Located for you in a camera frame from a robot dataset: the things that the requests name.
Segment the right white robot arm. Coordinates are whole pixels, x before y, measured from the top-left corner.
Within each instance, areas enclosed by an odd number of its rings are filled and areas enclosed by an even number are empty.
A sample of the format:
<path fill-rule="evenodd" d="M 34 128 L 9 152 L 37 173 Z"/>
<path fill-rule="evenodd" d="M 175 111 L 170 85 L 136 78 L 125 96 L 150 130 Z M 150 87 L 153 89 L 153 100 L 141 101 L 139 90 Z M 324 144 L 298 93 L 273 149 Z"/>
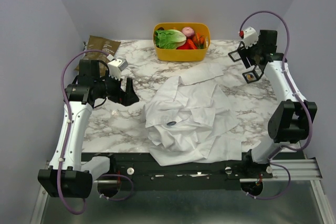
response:
<path fill-rule="evenodd" d="M 265 76 L 276 95 L 278 106 L 268 122 L 270 139 L 251 150 L 250 160 L 241 165 L 242 173 L 249 178 L 260 172 L 259 164 L 268 163 L 282 149 L 292 149 L 301 140 L 311 139 L 312 122 L 317 105 L 309 102 L 297 88 L 289 72 L 283 53 L 277 52 L 277 32 L 252 27 L 239 32 L 241 42 L 238 54 L 246 68 L 246 82 L 252 83 Z"/>

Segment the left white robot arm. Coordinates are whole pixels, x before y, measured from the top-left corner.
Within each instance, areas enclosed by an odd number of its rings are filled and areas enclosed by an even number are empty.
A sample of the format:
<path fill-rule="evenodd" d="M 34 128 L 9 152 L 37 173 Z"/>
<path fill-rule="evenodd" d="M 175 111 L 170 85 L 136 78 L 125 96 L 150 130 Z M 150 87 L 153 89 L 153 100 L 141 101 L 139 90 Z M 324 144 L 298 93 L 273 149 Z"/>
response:
<path fill-rule="evenodd" d="M 82 145 L 89 118 L 97 99 L 108 99 L 123 106 L 139 101 L 133 80 L 127 78 L 121 88 L 121 72 L 128 66 L 125 59 L 115 58 L 105 64 L 100 74 L 101 60 L 83 59 L 74 81 L 65 88 L 67 102 L 64 120 L 55 153 L 47 169 L 38 173 L 38 181 L 51 197 L 88 198 L 93 182 L 102 176 L 112 179 L 116 166 L 110 158 L 98 155 L 82 163 Z"/>

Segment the white shirt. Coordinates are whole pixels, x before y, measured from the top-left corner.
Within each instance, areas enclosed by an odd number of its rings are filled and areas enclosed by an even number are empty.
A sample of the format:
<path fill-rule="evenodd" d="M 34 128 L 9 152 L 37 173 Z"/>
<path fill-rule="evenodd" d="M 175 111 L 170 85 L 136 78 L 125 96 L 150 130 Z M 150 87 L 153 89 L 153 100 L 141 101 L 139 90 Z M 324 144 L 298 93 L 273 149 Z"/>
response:
<path fill-rule="evenodd" d="M 144 105 L 149 152 L 159 165 L 241 160 L 241 140 L 226 136 L 239 121 L 215 81 L 222 75 L 219 65 L 201 63 L 168 78 Z"/>

